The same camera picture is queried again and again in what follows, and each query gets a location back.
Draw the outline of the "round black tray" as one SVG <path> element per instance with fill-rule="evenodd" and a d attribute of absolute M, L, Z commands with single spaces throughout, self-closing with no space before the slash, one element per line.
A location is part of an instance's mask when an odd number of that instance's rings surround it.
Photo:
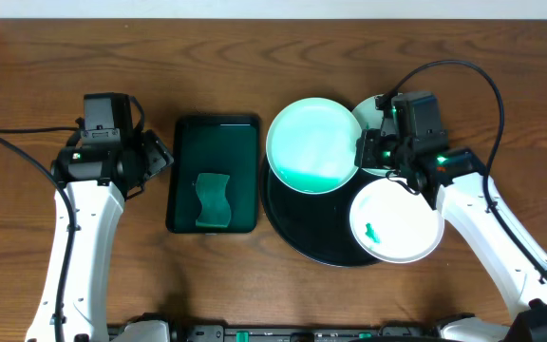
<path fill-rule="evenodd" d="M 285 185 L 264 160 L 259 188 L 270 224 L 294 250 L 325 265 L 357 268 L 380 262 L 356 241 L 349 224 L 353 199 L 374 181 L 386 179 L 359 170 L 337 190 L 303 194 Z"/>

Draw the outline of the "green sponge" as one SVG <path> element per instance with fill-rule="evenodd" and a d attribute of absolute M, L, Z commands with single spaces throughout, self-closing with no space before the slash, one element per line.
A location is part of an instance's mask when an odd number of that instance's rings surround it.
<path fill-rule="evenodd" d="M 196 219 L 200 228 L 227 228 L 232 210 L 226 197 L 230 177 L 217 173 L 200 173 L 196 181 L 196 192 L 201 205 Z"/>

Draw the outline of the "white plate with green stain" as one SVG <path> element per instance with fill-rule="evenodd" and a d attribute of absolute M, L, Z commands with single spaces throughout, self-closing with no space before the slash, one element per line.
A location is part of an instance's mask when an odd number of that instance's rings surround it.
<path fill-rule="evenodd" d="M 392 178 L 375 180 L 358 191 L 349 208 L 349 227 L 368 254 L 404 264 L 438 247 L 444 220 L 405 180 Z"/>

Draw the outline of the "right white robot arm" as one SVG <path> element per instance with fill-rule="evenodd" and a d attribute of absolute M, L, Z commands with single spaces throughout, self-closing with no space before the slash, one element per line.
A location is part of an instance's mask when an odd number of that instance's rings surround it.
<path fill-rule="evenodd" d="M 409 263 L 429 255 L 450 223 L 493 279 L 513 321 L 504 327 L 455 318 L 438 326 L 441 338 L 547 341 L 547 253 L 471 150 L 450 150 L 443 137 L 369 129 L 357 141 L 356 163 L 385 173 L 351 204 L 349 224 L 359 245 L 382 261 Z"/>

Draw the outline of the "light green plate top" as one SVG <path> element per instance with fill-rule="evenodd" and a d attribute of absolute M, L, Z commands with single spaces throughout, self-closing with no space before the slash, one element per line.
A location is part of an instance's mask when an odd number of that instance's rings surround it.
<path fill-rule="evenodd" d="M 361 129 L 382 129 L 385 135 L 397 134 L 395 122 L 391 114 L 386 114 L 384 110 L 376 106 L 376 96 L 369 97 L 358 104 L 352 111 L 352 115 L 357 120 Z M 363 169 L 366 172 L 384 177 L 387 173 L 384 170 Z"/>

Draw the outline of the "rectangular dark green tray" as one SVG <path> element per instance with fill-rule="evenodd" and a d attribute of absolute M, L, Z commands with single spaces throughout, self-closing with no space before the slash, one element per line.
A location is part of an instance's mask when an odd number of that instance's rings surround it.
<path fill-rule="evenodd" d="M 193 115 L 175 127 L 165 225 L 175 234 L 247 234 L 258 213 L 259 120 L 252 115 Z M 230 177 L 226 197 L 232 210 L 227 228 L 200 228 L 196 192 L 200 173 Z"/>

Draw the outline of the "light green plate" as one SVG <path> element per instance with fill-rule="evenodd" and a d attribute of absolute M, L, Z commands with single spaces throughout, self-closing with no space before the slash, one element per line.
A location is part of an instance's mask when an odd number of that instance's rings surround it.
<path fill-rule="evenodd" d="M 352 115 L 357 120 L 361 129 L 382 129 L 385 135 L 397 134 L 395 122 L 391 114 L 386 114 L 384 110 L 376 106 L 376 96 L 369 97 L 358 104 L 352 111 Z M 363 169 L 366 172 L 384 177 L 387 173 L 384 170 Z"/>
<path fill-rule="evenodd" d="M 273 119 L 266 158 L 273 174 L 293 191 L 327 194 L 356 174 L 361 133 L 360 124 L 343 105 L 325 98 L 302 99 Z"/>

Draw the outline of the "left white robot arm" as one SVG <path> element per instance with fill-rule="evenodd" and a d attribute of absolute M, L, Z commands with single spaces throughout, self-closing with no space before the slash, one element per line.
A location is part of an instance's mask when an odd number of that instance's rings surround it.
<path fill-rule="evenodd" d="M 151 130 L 123 140 L 119 130 L 87 130 L 52 164 L 59 191 L 41 303 L 28 341 L 107 341 L 108 276 L 117 225 L 127 200 L 172 164 Z"/>

